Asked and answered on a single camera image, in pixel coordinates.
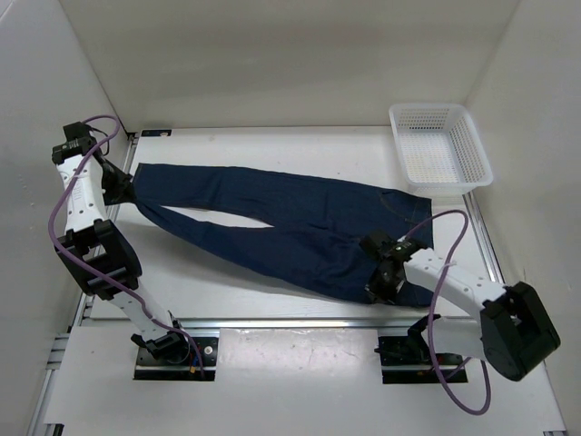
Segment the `dark blue denim trousers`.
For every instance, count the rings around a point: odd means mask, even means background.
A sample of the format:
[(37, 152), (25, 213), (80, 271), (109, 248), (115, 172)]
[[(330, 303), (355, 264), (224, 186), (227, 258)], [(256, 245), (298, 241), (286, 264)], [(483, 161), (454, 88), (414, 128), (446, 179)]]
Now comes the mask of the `dark blue denim trousers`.
[(432, 202), (395, 189), (244, 167), (142, 163), (140, 213), (166, 232), (255, 273), (344, 302), (370, 304), (376, 264), (359, 242), (398, 239)]

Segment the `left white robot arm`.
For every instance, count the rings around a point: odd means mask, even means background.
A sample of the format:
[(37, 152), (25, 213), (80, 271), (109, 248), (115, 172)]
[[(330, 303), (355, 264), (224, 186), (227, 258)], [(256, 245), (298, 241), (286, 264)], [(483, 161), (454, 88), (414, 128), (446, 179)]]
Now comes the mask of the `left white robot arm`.
[(155, 360), (193, 364), (195, 348), (170, 312), (139, 288), (138, 256), (107, 215), (107, 207), (135, 199), (133, 178), (111, 163), (87, 122), (64, 127), (65, 141), (52, 150), (64, 185), (57, 207), (66, 210), (64, 235), (55, 251), (83, 293), (109, 302), (136, 326), (133, 342)]

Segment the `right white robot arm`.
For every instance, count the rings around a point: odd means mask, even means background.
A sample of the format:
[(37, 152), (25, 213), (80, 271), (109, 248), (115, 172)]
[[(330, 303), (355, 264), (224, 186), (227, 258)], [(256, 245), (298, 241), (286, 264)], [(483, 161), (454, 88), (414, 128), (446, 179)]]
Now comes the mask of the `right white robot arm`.
[(382, 231), (364, 237), (360, 247), (377, 268), (367, 290), (381, 302), (394, 302), (406, 285), (417, 285), (469, 315), (421, 318), (405, 336), (382, 338), (377, 352), (387, 364), (427, 364), (436, 356), (469, 357), (488, 363), (518, 382), (557, 350), (561, 339), (537, 291), (525, 282), (491, 282), (446, 264), (425, 244), (396, 241)]

